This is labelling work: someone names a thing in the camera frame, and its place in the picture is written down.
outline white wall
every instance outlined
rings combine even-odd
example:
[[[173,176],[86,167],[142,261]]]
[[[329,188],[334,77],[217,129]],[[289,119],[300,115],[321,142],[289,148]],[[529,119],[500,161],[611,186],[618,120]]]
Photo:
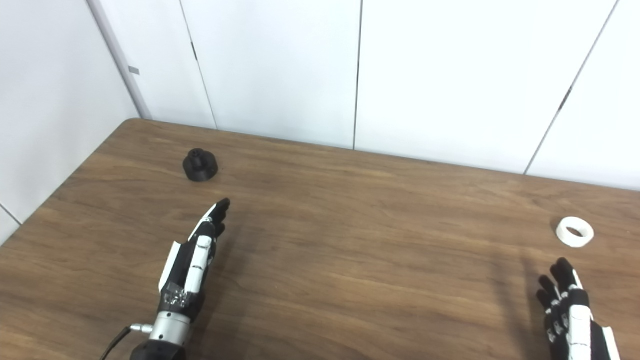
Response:
[[[356,149],[523,173],[614,0],[364,0]]]
[[[88,1],[145,118],[216,128],[179,0]]]
[[[0,8],[0,204],[24,222],[138,112],[84,1]]]
[[[529,175],[640,190],[639,19],[620,0]]]
[[[360,0],[183,0],[222,130],[353,146]]]

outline white ring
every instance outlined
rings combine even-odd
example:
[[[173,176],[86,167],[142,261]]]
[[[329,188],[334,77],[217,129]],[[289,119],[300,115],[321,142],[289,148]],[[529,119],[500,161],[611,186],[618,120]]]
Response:
[[[582,236],[577,236],[569,231],[569,228],[575,229]],[[556,229],[556,235],[561,242],[569,245],[570,247],[583,247],[593,239],[595,235],[593,228],[588,222],[581,218],[568,217],[562,219],[558,228]]]

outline panel seam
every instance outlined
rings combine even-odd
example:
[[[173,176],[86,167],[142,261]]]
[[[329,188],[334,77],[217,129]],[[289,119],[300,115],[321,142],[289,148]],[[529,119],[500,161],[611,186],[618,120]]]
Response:
[[[18,225],[22,226],[22,222],[20,222],[12,213],[11,211],[9,211],[9,209],[7,209],[4,205],[2,205],[2,203],[0,202],[0,208],[2,210],[4,210],[5,213],[7,213],[7,215],[9,215],[9,217],[11,217],[13,219],[13,221],[17,222]]]
[[[196,53],[196,45],[193,43],[193,37],[191,36],[191,29],[189,29],[189,22],[187,21],[187,15],[184,13],[184,6],[182,5],[182,0],[179,1],[180,10],[182,10],[182,18],[184,19],[184,25],[187,27],[187,34],[189,34],[189,41],[191,42],[191,48],[193,49],[193,54],[196,58],[196,64],[198,64],[198,71],[200,73],[200,79],[202,80],[202,87],[204,88],[204,94],[207,96],[207,103],[209,104],[209,110],[211,110],[211,117],[213,118],[213,124],[216,126],[217,130],[220,130],[218,127],[218,121],[216,121],[216,114],[213,112],[213,105],[211,105],[211,97],[209,97],[209,91],[207,90],[207,83],[204,81],[204,76],[202,75],[202,68],[200,67],[200,60],[198,60],[198,55]]]
[[[591,56],[591,53],[593,52],[593,49],[595,49],[595,47],[596,47],[596,45],[598,43],[598,40],[602,36],[602,33],[604,32],[604,29],[607,27],[607,24],[609,23],[609,20],[611,19],[611,16],[616,11],[616,7],[618,6],[619,2],[620,2],[620,0],[616,0],[616,2],[613,4],[613,7],[611,8],[611,11],[609,12],[609,15],[607,16],[607,19],[604,20],[604,24],[602,24],[602,28],[600,29],[600,32],[598,33],[598,36],[596,36],[595,40],[593,41],[593,44],[591,45],[591,49],[589,49],[589,52],[587,53],[587,56],[584,58],[584,61],[582,62],[582,65],[580,66],[580,69],[578,70],[578,73],[575,75],[575,78],[573,79],[573,82],[571,83],[571,86],[569,86],[569,90],[567,91],[567,93],[564,96],[564,99],[560,103],[560,106],[558,107],[558,110],[556,111],[556,115],[554,116],[554,118],[549,123],[549,126],[548,126],[547,130],[545,131],[545,134],[542,136],[542,139],[540,140],[540,143],[538,144],[538,147],[536,148],[536,151],[533,153],[533,156],[531,156],[531,160],[529,160],[529,164],[527,165],[527,168],[525,168],[523,175],[527,175],[529,173],[529,170],[531,169],[531,165],[533,165],[533,162],[536,160],[536,157],[538,156],[538,153],[540,152],[540,149],[542,148],[542,145],[544,144],[545,140],[547,139],[547,136],[549,135],[549,132],[550,132],[551,128],[556,123],[556,119],[558,118],[558,115],[560,115],[560,111],[562,111],[562,109],[564,108],[564,105],[565,105],[566,101],[568,100],[569,96],[571,95],[571,92],[573,90],[573,87],[575,86],[576,81],[578,81],[578,78],[580,77],[580,74],[582,74],[582,71],[584,70],[584,66],[587,64],[587,61],[589,61],[589,57]]]
[[[360,44],[362,43],[362,6],[364,0],[360,0],[360,23],[358,28],[358,65],[356,69],[356,103],[353,112],[353,150],[356,149],[356,125],[358,122],[358,91],[360,89]]]

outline robotic hand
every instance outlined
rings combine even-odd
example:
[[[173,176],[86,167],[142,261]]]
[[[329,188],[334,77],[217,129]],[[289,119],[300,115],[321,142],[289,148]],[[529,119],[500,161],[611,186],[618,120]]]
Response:
[[[578,273],[565,258],[551,266],[557,286],[540,277],[543,290],[536,296],[545,308],[545,330],[552,360],[620,360],[610,327],[593,321],[589,296]]]
[[[216,255],[218,237],[225,231],[229,199],[215,204],[199,221],[184,244],[173,243],[158,284],[160,305],[154,325],[132,324],[111,342],[100,360],[131,331],[150,334],[131,360],[185,360],[184,344],[191,324],[205,300],[202,284]]]

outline black cable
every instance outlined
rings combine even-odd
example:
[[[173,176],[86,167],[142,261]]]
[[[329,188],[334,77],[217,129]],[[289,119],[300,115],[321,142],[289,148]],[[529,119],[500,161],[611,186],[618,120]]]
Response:
[[[104,351],[104,354],[100,356],[100,360],[105,360],[107,358],[107,355],[109,355],[113,348],[115,348],[116,345],[118,345],[118,343],[122,341],[122,339],[124,339],[125,336],[127,336],[130,332],[131,329],[128,326],[122,329],[122,331],[120,331],[120,334],[118,334],[118,336],[116,336],[116,338],[113,339],[113,341],[109,344],[107,350]]]

